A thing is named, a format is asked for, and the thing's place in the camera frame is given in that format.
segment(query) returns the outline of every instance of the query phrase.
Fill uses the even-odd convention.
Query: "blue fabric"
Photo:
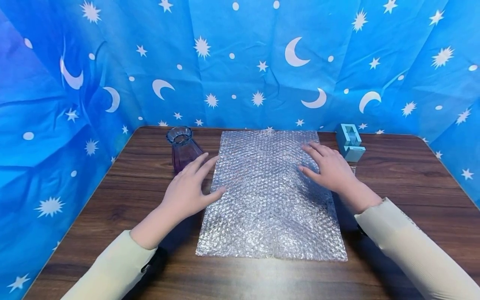
[[[143,125],[413,134],[480,205],[476,4],[0,0],[0,299]]]

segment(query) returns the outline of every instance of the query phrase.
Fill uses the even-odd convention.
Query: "cream sleeve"
[[[142,278],[156,249],[146,250],[122,232],[61,300],[120,300]]]
[[[355,218],[425,299],[480,300],[475,281],[389,199]]]

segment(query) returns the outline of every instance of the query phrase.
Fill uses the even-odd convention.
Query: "glass vase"
[[[172,145],[172,164],[175,174],[204,152],[193,139],[193,132],[186,126],[178,126],[167,132],[167,141]]]

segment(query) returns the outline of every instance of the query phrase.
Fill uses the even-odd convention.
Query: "wrist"
[[[139,246],[151,250],[158,246],[178,222],[168,208],[160,205],[130,231],[130,236]]]
[[[355,178],[345,189],[338,193],[340,198],[350,211],[355,214],[361,214],[372,206],[382,203],[382,199],[372,191],[365,183]]]

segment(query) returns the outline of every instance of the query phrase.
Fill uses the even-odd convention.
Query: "table surface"
[[[163,198],[173,178],[167,128],[138,129],[36,279],[25,299],[60,299],[123,230]],[[212,155],[221,130],[194,129]],[[320,141],[337,148],[333,133]],[[366,153],[357,177],[388,196],[480,283],[480,212],[418,137],[361,136]],[[210,185],[212,172],[206,182]],[[421,299],[402,271],[357,230],[336,201],[348,262],[195,256],[200,225],[141,299],[308,300]]]

